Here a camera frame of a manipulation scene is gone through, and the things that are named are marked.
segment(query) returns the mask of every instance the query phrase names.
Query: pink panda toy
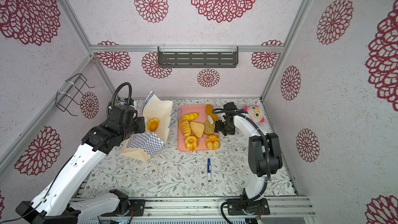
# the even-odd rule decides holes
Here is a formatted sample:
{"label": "pink panda toy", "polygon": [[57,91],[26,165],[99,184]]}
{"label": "pink panda toy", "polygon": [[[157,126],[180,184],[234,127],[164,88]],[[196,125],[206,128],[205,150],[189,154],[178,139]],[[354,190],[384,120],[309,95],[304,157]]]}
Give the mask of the pink panda toy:
{"label": "pink panda toy", "polygon": [[261,113],[257,105],[255,105],[254,107],[245,106],[243,109],[248,112],[249,117],[253,122],[264,123],[265,120],[263,118],[263,114]]}

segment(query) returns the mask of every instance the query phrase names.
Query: leaf pattern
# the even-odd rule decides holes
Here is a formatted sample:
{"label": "leaf pattern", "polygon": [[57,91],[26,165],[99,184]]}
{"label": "leaf pattern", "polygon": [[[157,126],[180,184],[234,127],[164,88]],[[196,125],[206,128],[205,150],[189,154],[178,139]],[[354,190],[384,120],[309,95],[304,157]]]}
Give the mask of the leaf pattern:
{"label": "leaf pattern", "polygon": [[[259,105],[259,99],[182,99],[173,100],[173,111],[181,105],[212,104],[223,107]],[[171,123],[177,118],[172,116]],[[258,123],[271,132],[267,120]],[[236,196],[248,184],[248,140],[237,129],[236,135],[222,137],[216,151],[180,152],[177,148],[177,125],[170,127],[165,146],[147,162],[120,155],[115,147],[91,172],[82,197],[90,198],[119,189],[130,197],[205,197]],[[212,182],[207,182],[207,158],[211,159]],[[295,195],[284,167],[272,175],[264,195]]]}

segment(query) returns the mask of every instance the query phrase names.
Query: blue marker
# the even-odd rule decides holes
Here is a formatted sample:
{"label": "blue marker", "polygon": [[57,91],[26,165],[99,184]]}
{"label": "blue marker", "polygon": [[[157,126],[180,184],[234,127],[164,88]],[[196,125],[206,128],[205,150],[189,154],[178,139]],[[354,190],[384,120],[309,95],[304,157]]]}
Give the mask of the blue marker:
{"label": "blue marker", "polygon": [[210,167],[210,158],[207,159],[207,181],[211,182],[211,167]]}

